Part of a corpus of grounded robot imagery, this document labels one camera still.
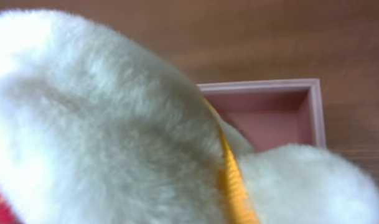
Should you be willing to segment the white box pink inside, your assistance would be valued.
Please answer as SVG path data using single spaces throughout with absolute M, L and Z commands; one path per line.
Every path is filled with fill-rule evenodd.
M 200 84 L 204 96 L 257 151 L 284 144 L 326 146 L 316 78 Z

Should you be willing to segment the white plush duck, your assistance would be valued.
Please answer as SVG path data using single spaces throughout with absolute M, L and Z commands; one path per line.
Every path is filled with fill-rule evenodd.
M 256 152 L 175 68 L 49 9 L 0 12 L 0 196 L 23 223 L 379 223 L 359 167 Z

